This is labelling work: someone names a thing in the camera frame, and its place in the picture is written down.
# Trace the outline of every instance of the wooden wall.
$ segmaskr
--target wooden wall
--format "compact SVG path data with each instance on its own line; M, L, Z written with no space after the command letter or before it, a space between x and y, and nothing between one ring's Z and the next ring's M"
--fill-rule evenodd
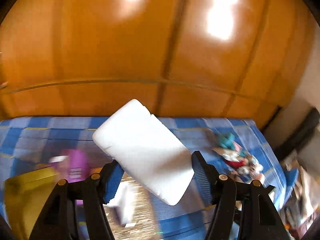
M314 19L301 0L18 0L0 26L8 117L253 118L289 103Z

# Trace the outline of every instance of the mattress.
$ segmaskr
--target mattress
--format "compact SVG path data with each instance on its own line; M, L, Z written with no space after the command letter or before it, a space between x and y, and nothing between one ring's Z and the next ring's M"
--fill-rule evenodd
M47 164L63 149L80 149L87 153L92 168L112 161L92 141L94 131L108 117L20 117L0 123L0 213L5 217L3 181ZM159 118L159 120L191 151L199 150L207 163L219 173L232 168L211 148L216 135L233 133L235 141L254 155L263 165L265 186L276 187L274 205L279 210L288 190L281 166L271 147L252 120L225 118ZM213 208L200 195L196 179L191 180L185 194L175 206L169 206L150 194L156 219L165 239L203 239L213 215ZM236 238L234 223L230 239Z

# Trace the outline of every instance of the white rectangular object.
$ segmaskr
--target white rectangular object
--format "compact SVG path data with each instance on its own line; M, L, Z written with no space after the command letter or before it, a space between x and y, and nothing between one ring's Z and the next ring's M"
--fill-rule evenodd
M108 118L92 138L132 178L169 205L179 202L193 177L190 151L136 99Z

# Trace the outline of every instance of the horizontal wooden groove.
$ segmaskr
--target horizontal wooden groove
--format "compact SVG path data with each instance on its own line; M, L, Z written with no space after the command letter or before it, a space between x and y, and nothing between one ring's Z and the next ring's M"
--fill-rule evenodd
M91 84L91 83L142 83L142 84L180 85L180 86L208 89L208 90L212 90L215 92L231 94L234 96L241 96L243 98L249 98L249 99L253 99L253 100L257 100L257 101L268 102L268 103L272 103L272 104L276 105L275 102L263 100L258 97L247 96L247 95L242 94L236 90L227 90L227 89L223 89L223 88L219 88L219 87L215 87L215 86L206 86L206 85L197 84L197 83L190 84L190 83L185 83L182 81L172 81L172 80L168 80L168 79L154 79L154 80L146 80L146 79L90 79L90 80L86 79L86 80L79 80L78 79L78 80L64 80L64 81L60 81L60 82L38 84L38 85L25 87L25 88L21 88L21 89L15 89L15 90L10 90L10 86L8 85L6 88L4 88L2 90L2 94L12 94L12 93L17 93L17 92L21 92L21 91L43 88L43 87L51 87L51 86Z

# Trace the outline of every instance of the beige wall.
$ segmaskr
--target beige wall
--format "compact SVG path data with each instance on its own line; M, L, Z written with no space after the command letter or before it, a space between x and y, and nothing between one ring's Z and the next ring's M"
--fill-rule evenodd
M315 25L314 44L295 95L264 133L273 149L294 131L312 106L320 111L320 27L316 21Z

